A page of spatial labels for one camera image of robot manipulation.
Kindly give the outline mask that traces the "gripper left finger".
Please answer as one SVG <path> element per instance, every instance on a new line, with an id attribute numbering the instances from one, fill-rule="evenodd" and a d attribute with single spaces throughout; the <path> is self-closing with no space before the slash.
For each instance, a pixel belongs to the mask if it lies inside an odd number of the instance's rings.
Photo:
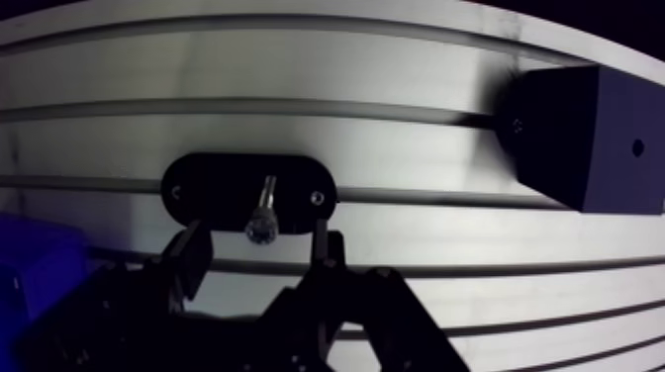
<path id="1" fill-rule="evenodd" d="M 19 369 L 181 371 L 202 361 L 204 338 L 184 303 L 211 262 L 211 232 L 197 220 L 140 269 L 97 269 L 20 334 Z"/>

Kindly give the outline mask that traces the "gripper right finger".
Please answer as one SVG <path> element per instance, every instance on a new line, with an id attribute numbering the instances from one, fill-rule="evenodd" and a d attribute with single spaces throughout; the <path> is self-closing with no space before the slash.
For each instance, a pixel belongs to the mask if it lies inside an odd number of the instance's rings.
<path id="1" fill-rule="evenodd" d="M 315 224 L 311 261 L 257 320 L 251 371 L 328 371 L 344 324 L 363 328 L 383 371 L 465 371 L 467 365 L 403 276 L 391 267 L 349 269 L 343 236 Z"/>

